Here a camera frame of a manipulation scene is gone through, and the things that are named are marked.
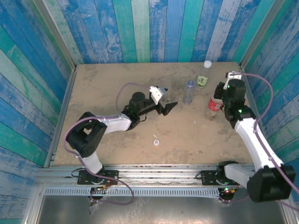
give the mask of plastic bottle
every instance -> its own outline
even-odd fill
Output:
[[[194,97],[194,81],[190,80],[187,82],[184,89],[183,103],[190,104]]]
[[[221,99],[215,99],[214,96],[210,98],[209,104],[208,104],[208,118],[213,119],[217,116],[218,111],[221,109],[223,103]]]
[[[207,80],[211,73],[212,62],[205,61],[204,66],[201,67],[200,74],[197,77],[196,84],[200,87],[205,87]]]

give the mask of bottle cap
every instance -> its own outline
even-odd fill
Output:
[[[193,86],[194,86],[194,82],[193,82],[193,80],[188,81],[188,86],[189,86],[189,87],[193,87]]]
[[[205,68],[209,69],[211,66],[212,66],[212,62],[210,62],[210,61],[205,61],[205,63],[204,63],[204,67],[205,67]]]
[[[159,144],[160,144],[160,141],[159,141],[158,139],[155,139],[155,140],[154,140],[154,145],[157,146],[157,145],[159,145]]]

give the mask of jar with green label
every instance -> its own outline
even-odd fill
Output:
[[[204,65],[201,67],[200,74],[197,77],[196,84],[200,87],[205,87],[207,80],[211,73],[212,62],[205,61]]]

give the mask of small white cap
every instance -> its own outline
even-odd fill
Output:
[[[154,145],[157,146],[157,145],[159,145],[159,144],[160,144],[160,141],[159,141],[158,139],[155,139],[155,140],[154,140]]]
[[[205,68],[210,68],[212,66],[212,62],[210,62],[210,61],[205,61],[205,63],[204,63],[204,67]]]

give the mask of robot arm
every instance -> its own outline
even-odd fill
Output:
[[[226,83],[217,85],[214,97],[222,99],[225,118],[244,141],[253,160],[255,172],[249,172],[240,164],[234,163],[225,165],[222,169],[224,173],[218,173],[218,175],[225,175],[226,178],[247,188],[249,196],[254,202],[287,199],[291,187],[270,161],[255,135],[256,117],[252,110],[244,105],[246,87],[241,77],[239,72],[228,73]],[[276,156],[258,126],[257,132],[272,158],[293,182],[295,178],[293,167],[285,166]]]
[[[167,89],[151,86],[149,99],[142,92],[133,94],[123,111],[119,115],[99,116],[99,119],[87,120],[77,125],[67,136],[66,141],[77,150],[84,164],[94,174],[101,174],[104,167],[99,161],[96,149],[104,134],[116,131],[128,131],[140,123],[140,117],[156,110],[158,114],[166,116],[178,103],[166,104],[165,108],[159,103]],[[79,120],[94,117],[90,112],[85,112]]]

